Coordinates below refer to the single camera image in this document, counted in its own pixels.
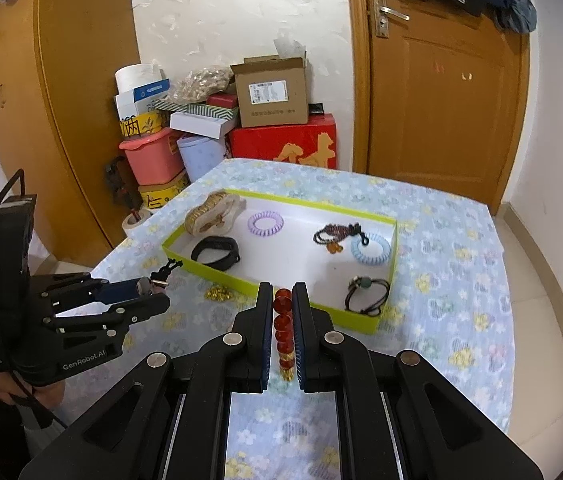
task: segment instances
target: pink plastic bin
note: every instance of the pink plastic bin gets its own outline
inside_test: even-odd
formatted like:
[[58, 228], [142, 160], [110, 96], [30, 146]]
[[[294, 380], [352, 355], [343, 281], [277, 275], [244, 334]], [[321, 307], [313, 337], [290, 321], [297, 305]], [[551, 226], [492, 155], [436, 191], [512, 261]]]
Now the pink plastic bin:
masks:
[[120, 144], [140, 186], [165, 184], [183, 170], [184, 162], [177, 148], [181, 134], [171, 128], [163, 128], [156, 134], [124, 140]]

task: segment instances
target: wooden wardrobe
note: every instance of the wooden wardrobe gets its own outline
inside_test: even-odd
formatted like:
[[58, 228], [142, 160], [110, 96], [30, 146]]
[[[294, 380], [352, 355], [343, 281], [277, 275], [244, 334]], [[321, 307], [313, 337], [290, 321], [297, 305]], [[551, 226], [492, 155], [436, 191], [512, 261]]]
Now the wooden wardrobe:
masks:
[[114, 73], [138, 62], [131, 0], [0, 4], [0, 161], [24, 168], [58, 260], [94, 266], [124, 239], [104, 167], [122, 140]]

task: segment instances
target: floral tablecloth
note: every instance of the floral tablecloth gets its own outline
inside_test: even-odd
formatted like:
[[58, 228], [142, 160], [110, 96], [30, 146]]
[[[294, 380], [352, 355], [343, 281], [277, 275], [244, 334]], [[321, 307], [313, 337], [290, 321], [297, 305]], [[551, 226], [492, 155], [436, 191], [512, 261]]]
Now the floral tablecloth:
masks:
[[[513, 400], [513, 316], [503, 248], [488, 209], [472, 200], [372, 176], [278, 162], [225, 160], [133, 230], [92, 272], [111, 281], [144, 276], [166, 261], [162, 241], [214, 189], [230, 187], [328, 202], [399, 219], [399, 260], [389, 316], [375, 335], [354, 333], [369, 349], [420, 352], [506, 431]], [[154, 351], [178, 356], [225, 333], [254, 305], [236, 295], [218, 303], [212, 283], [182, 270], [171, 275], [169, 310], [130, 329], [124, 355], [70, 378], [62, 415], [74, 420], [137, 362]], [[101, 312], [100, 304], [79, 309]], [[226, 478], [339, 478], [333, 394], [303, 394], [271, 367], [263, 395], [234, 394]]]

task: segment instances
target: human hand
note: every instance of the human hand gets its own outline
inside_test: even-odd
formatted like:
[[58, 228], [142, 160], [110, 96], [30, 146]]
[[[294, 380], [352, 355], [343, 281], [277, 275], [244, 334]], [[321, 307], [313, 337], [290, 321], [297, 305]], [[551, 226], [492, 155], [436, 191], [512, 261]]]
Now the human hand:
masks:
[[[19, 381], [46, 408], [52, 410], [62, 403], [66, 389], [65, 381], [61, 380], [48, 386], [36, 386], [34, 390], [25, 380], [20, 378]], [[26, 397], [26, 394], [8, 372], [0, 372], [0, 400], [12, 406], [15, 403], [12, 396]]]

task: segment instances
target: green bead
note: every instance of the green bead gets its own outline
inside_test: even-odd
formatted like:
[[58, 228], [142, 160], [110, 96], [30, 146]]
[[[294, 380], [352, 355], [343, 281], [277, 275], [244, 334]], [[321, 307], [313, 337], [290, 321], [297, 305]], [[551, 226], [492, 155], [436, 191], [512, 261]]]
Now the green bead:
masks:
[[361, 288], [370, 288], [370, 285], [372, 285], [372, 280], [370, 279], [370, 276], [362, 276], [359, 279], [359, 286]]

